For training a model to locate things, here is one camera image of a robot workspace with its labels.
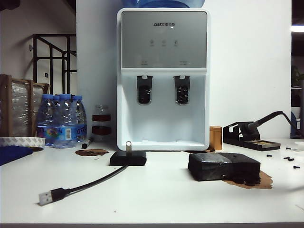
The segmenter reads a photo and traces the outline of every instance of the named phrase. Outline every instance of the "water bottle label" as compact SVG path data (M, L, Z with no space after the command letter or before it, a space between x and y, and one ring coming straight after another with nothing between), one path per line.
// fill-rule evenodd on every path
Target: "water bottle label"
M58 137L58 132L55 127L41 126L36 128L37 137L45 139L55 139Z
M58 140L75 140L76 139L76 127L74 126L61 126L56 127L58 133Z
M78 136L85 136L86 135L86 124L78 124L77 125L77 132Z

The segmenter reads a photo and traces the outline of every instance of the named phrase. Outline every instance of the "wooden frame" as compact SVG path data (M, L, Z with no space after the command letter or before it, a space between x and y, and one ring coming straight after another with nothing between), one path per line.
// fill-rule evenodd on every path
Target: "wooden frame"
M36 134L36 119L34 117L34 87L41 87L44 94L49 91L49 84L34 83L33 80L14 79L11 75L0 75L0 137L13 136L13 121L12 115L12 83L25 84L27 89L28 99L28 137L34 137Z

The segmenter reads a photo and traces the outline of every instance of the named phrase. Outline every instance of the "tape roll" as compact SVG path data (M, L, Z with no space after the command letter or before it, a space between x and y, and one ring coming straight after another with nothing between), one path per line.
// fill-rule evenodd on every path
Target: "tape roll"
M45 138L38 137L0 137L0 146L42 147Z

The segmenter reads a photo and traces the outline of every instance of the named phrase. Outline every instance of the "white table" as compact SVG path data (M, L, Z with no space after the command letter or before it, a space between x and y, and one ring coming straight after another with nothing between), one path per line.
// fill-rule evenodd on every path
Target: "white table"
M38 205L38 194L97 180L109 166L111 151L83 157L76 149L45 148L1 166L1 227L304 227L304 152L289 139L272 139L281 149L260 152L223 144L222 152L245 154L261 162L272 189L244 189L223 181L195 181L186 152L147 152L145 166L128 167L115 177L63 200ZM294 161L283 157L290 156Z

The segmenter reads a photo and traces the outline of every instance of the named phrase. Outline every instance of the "white water dispenser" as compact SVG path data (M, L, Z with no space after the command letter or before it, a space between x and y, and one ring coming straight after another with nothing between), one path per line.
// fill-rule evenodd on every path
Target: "white water dispenser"
M124 8L117 14L117 146L209 146L209 14L203 9Z

